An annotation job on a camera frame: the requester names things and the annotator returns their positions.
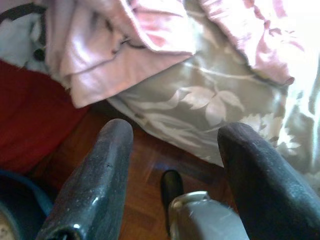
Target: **pink blanket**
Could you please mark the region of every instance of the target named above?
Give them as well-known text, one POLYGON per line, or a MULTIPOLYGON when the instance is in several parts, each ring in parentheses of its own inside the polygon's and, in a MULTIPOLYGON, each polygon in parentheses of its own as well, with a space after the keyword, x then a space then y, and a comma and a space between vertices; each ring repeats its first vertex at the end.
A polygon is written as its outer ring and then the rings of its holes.
MULTIPOLYGON (((258 74, 289 85, 310 72, 307 44, 285 0, 198 1, 258 74)), ((183 0, 45 2, 46 63, 70 87, 76 107, 111 97, 195 52, 183 0)))
POLYGON ((292 84, 308 62, 283 0, 199 0, 207 17, 246 57, 258 74, 292 84))
POLYGON ((76 107, 111 97, 195 52, 182 0, 46 2, 46 63, 70 87, 76 107))

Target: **floral bedspread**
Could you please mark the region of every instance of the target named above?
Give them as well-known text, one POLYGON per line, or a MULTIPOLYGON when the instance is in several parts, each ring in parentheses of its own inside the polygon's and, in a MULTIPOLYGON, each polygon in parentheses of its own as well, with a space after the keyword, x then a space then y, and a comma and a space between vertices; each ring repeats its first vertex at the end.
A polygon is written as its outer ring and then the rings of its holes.
POLYGON ((289 87, 262 79, 196 0, 187 1, 186 8, 196 55, 109 102, 150 134, 220 166, 218 129, 247 123, 320 195, 319 74, 316 79, 305 75, 289 87))

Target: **metal part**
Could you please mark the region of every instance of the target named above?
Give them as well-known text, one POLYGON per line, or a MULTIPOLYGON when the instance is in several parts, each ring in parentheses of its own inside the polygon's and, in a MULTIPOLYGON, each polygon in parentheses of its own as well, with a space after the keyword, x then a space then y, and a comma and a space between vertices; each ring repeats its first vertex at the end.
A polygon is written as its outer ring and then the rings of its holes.
POLYGON ((249 240, 240 217, 206 191, 176 197, 169 222, 172 240, 249 240))

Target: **parquet floor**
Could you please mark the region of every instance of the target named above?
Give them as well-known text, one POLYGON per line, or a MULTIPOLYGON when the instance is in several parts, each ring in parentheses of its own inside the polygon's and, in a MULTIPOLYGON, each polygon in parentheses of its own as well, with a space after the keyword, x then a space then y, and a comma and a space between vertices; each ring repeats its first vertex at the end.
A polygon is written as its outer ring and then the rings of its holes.
MULTIPOLYGON (((72 134, 32 173, 32 178, 61 188, 80 164, 110 117, 90 111, 72 134)), ((223 168, 134 128, 124 216, 119 240, 166 240, 160 178, 167 169, 181 173, 186 192, 205 190, 218 201, 233 206, 223 168)))

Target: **red cloth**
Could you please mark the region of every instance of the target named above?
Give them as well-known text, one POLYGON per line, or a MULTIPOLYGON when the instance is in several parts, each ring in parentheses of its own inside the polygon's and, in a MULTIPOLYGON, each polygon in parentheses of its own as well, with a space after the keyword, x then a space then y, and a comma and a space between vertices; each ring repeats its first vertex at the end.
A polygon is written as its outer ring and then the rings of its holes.
POLYGON ((69 94, 49 76, 0 61, 0 168, 30 171, 87 110, 76 109, 69 94))

